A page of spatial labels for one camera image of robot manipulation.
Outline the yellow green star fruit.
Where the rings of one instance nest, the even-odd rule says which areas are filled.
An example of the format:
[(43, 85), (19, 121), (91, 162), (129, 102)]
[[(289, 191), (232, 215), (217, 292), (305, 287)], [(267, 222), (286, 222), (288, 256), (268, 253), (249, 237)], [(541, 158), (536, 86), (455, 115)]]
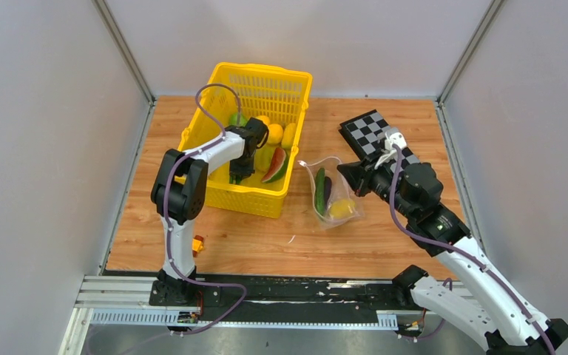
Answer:
[(258, 149), (254, 157), (255, 169), (259, 172), (267, 172), (271, 166), (271, 161), (274, 151), (277, 147), (272, 145), (265, 145)]

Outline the purple eggplant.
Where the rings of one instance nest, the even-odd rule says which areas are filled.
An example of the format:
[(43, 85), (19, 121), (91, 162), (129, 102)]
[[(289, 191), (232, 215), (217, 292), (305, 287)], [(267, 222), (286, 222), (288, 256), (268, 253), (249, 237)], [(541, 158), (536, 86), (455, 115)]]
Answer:
[(325, 177), (324, 179), (324, 189), (323, 189), (323, 201), (326, 208), (328, 208), (328, 203), (332, 192), (332, 179), (330, 177)]

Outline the dark green cucumber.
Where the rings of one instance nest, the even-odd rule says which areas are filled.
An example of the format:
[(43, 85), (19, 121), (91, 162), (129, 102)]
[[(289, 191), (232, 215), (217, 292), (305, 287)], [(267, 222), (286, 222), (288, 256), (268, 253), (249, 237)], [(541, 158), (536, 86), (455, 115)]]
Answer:
[(323, 167), (317, 170), (314, 177), (315, 193), (314, 193), (314, 207), (319, 216), (325, 214), (325, 169)]

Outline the clear zip top bag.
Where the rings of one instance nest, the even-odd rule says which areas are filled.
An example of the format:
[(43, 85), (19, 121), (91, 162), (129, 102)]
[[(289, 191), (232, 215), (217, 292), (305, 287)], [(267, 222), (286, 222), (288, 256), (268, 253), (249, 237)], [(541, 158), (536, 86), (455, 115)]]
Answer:
[[(310, 178), (311, 205), (314, 212), (314, 216), (318, 220), (319, 227), (321, 229), (327, 230), (327, 229), (336, 228), (337, 226), (341, 226), (352, 220), (361, 219), (365, 216), (365, 213), (362, 209), (362, 204), (358, 201), (358, 197), (354, 194), (354, 192), (351, 190), (344, 177), (337, 170), (337, 166), (339, 164), (342, 164), (342, 160), (340, 158), (332, 155), (314, 162), (299, 160), (298, 164), (306, 170)], [(314, 193), (315, 193), (314, 177), (315, 174), (317, 173), (317, 170), (321, 167), (325, 169), (325, 176), (330, 177), (333, 183), (331, 197), (328, 203), (328, 208), (325, 208), (325, 214), (323, 216), (319, 216), (314, 207)], [(350, 198), (356, 202), (356, 215), (354, 217), (350, 217), (344, 220), (331, 219), (328, 215), (328, 209), (330, 205), (335, 200), (343, 198)]]

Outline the yellow mango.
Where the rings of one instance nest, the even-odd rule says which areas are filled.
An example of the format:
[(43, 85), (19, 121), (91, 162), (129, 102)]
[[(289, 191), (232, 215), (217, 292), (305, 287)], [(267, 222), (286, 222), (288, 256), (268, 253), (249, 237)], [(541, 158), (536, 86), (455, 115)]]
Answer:
[(267, 144), (272, 146), (280, 145), (283, 140), (284, 129), (279, 124), (270, 124), (268, 126)]

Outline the yellow plastic basket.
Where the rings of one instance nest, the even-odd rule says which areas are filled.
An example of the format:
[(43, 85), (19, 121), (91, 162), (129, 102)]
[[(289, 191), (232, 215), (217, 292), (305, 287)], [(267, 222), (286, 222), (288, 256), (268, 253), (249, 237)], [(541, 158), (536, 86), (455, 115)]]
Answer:
[(285, 174), (273, 183), (262, 183), (262, 172), (235, 185), (229, 182), (229, 165), (223, 164), (209, 175), (205, 204), (235, 212), (278, 218), (293, 173), (312, 76), (307, 72), (287, 70), (264, 64), (234, 64), (220, 62), (209, 78), (219, 88), (207, 89), (201, 104), (222, 124), (241, 111), (247, 118), (266, 115), (270, 122), (295, 128)]

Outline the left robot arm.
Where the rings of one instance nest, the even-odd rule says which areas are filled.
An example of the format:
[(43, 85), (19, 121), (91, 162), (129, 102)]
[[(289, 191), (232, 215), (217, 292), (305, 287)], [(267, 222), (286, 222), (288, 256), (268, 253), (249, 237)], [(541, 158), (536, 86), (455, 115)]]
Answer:
[(153, 283), (151, 304), (189, 305), (195, 300), (201, 283), (195, 279), (194, 225), (205, 204), (208, 177), (226, 163), (233, 177), (249, 177), (255, 152), (267, 138), (267, 125), (250, 118), (246, 125), (228, 126), (193, 149), (164, 154), (151, 200), (165, 230), (165, 260)]

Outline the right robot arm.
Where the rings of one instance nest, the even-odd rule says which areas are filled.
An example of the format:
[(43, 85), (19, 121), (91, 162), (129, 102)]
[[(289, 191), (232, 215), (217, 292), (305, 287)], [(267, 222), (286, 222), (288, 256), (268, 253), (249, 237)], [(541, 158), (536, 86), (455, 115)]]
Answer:
[(390, 206), (395, 222), (431, 257), (450, 269), (476, 303), (454, 294), (426, 271), (409, 266), (394, 278), (394, 302), (431, 310), (468, 335), (487, 354), (554, 354), (568, 339), (568, 324), (533, 307), (498, 272), (478, 241), (441, 202), (443, 185), (429, 163), (376, 167), (361, 160), (337, 167), (356, 195), (374, 192)]

